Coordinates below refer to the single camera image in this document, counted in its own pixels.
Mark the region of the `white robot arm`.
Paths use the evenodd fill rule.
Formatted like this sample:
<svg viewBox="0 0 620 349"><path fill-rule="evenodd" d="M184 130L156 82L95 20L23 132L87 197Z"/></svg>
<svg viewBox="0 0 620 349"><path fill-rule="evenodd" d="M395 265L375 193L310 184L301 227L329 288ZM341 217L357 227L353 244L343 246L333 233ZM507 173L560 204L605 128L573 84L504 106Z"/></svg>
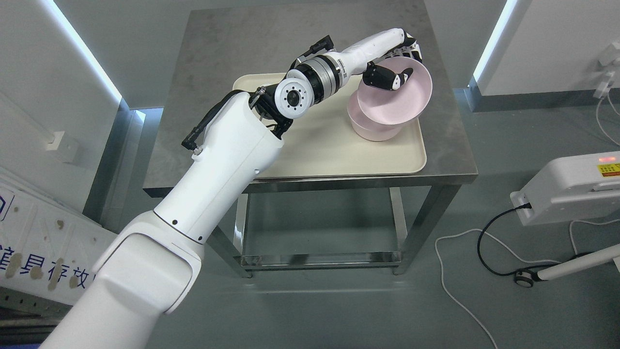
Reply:
<svg viewBox="0 0 620 349"><path fill-rule="evenodd" d="M296 59L281 82L235 89L182 142L193 165L153 210L135 217L95 264L95 280L43 349L143 349L202 267L203 244L257 175L279 156L294 119L384 55L365 40L335 51L328 37Z"/></svg>

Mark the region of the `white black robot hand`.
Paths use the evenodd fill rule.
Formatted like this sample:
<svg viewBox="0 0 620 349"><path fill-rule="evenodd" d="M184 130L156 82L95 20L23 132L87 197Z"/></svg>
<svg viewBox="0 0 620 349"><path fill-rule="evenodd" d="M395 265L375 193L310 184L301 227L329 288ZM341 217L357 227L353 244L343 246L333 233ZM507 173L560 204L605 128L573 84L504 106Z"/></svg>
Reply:
<svg viewBox="0 0 620 349"><path fill-rule="evenodd" d="M342 81L353 75L362 75L365 85L385 91L396 91L412 77L413 69L393 71L379 65L379 62L394 57L407 57L421 62L420 46L417 40L401 28L379 32L352 44L341 52L332 52Z"/></svg>

